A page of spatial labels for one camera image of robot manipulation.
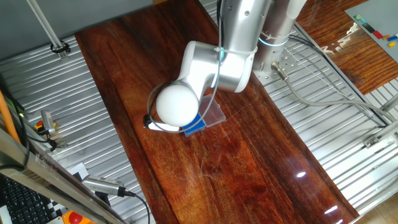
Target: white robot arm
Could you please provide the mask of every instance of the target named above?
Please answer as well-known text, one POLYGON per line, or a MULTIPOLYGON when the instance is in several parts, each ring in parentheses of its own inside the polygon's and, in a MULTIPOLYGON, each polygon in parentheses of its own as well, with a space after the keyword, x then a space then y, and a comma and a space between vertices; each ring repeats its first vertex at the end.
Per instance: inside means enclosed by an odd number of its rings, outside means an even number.
POLYGON ((248 84, 252 68, 271 70, 272 63, 281 59, 284 44, 306 2, 220 1, 223 48, 195 41, 187 45, 180 75, 160 92, 156 101, 157 113, 166 124, 190 124, 198 114, 205 90, 214 87, 217 75, 219 89, 239 93, 248 84))

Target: red button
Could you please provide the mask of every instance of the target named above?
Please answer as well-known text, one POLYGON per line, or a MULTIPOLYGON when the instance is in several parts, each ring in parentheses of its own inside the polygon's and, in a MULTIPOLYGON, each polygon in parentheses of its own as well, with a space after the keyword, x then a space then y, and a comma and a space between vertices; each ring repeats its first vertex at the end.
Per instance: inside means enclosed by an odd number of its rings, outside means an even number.
POLYGON ((72 212, 69 216, 70 224, 79 224, 83 220, 83 217, 76 212, 72 212))

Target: wood grain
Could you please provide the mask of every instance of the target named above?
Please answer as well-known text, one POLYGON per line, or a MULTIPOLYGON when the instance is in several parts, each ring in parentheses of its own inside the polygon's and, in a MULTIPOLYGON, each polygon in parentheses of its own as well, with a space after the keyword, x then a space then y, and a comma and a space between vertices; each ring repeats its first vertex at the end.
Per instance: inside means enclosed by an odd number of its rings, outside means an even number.
POLYGON ((398 63, 345 13, 363 2, 308 0, 297 22, 365 95, 397 78, 398 63))
POLYGON ((178 73, 188 42, 218 41, 198 1, 169 0, 75 36, 157 223, 358 216, 254 75, 242 93, 218 92, 224 123, 189 138, 143 128, 149 93, 178 73))

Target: white spherical end effector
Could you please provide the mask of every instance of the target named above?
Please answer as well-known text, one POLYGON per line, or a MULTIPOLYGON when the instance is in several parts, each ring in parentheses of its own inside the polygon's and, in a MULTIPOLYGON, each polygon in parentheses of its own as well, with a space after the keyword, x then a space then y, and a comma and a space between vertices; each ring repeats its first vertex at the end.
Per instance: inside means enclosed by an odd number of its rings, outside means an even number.
POLYGON ((163 122, 182 127, 191 123, 198 114, 196 94, 186 86, 171 85, 162 90, 156 99, 156 111, 163 122))

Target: gray cable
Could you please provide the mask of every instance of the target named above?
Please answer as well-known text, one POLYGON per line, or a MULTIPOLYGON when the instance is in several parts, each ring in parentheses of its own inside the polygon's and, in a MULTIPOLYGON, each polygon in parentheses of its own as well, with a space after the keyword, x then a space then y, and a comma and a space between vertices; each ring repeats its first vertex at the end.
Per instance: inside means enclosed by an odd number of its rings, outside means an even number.
MULTIPOLYGON (((224 6, 224 0, 221 0, 220 15, 222 15, 221 12, 222 12, 223 6, 224 6)), ((219 24, 218 24, 218 47, 219 47, 219 49, 221 49, 221 25, 222 25, 222 16, 220 16, 220 17, 221 17, 221 19, 220 19, 219 24)), ((218 80, 220 79, 220 67, 221 67, 222 55, 223 55, 223 51, 220 50, 220 51, 218 52, 218 68, 217 68, 217 78, 216 78, 216 82, 215 82, 215 87, 214 87, 214 90, 213 90, 213 94, 211 94, 211 99, 210 99, 210 101, 209 101, 209 104, 208 104, 208 106, 207 106, 205 112, 202 114, 201 118, 200 118, 197 122, 195 122, 195 124, 191 125, 191 126, 190 126, 189 128, 187 128, 187 129, 182 129, 182 130, 179 130, 179 131, 169 131, 169 130, 166 130, 166 129, 164 129, 164 128, 161 128, 161 127, 157 124, 157 122, 154 121, 154 118, 149 114, 149 119, 153 122, 153 124, 154 124, 157 128, 159 128, 160 130, 162 130, 162 131, 164 131, 164 132, 167 132, 167 133, 178 134, 178 133, 183 133, 183 132, 185 132, 185 131, 187 131, 187 130, 189 130, 189 129, 194 128, 197 124, 199 124, 199 122, 203 121, 203 118, 206 116, 207 112, 209 111, 209 109, 210 109, 210 107, 211 107, 211 103, 213 102, 214 97, 216 96, 216 92, 217 92, 217 88, 218 88, 218 80)), ((150 93, 149 97, 148 97, 148 101, 147 101, 147 112, 148 112, 148 113, 149 113, 149 101, 150 101, 152 95, 155 93, 156 89, 160 88, 160 86, 161 86, 161 85, 155 87, 155 88, 152 90, 152 92, 150 93)))
POLYGON ((356 101, 356 100, 338 100, 338 101, 331 101, 331 102, 312 102, 312 101, 308 101, 304 98, 302 98, 293 88, 292 84, 290 83, 289 79, 285 80, 286 85, 288 86, 288 88, 291 90, 291 92, 293 93, 293 95, 295 95, 298 100, 300 100, 302 103, 305 103, 306 105, 310 105, 310 106, 331 106, 331 105, 340 105, 340 104, 352 104, 352 105, 359 105, 359 106, 364 106, 366 108, 369 109, 373 109, 375 111, 377 111, 378 113, 380 113, 381 115, 385 116, 387 119, 389 119, 391 122, 394 122, 395 119, 389 115, 388 113, 386 113, 385 111, 381 110, 380 108, 377 108, 373 105, 370 105, 368 103, 365 102, 361 102, 361 101, 356 101))

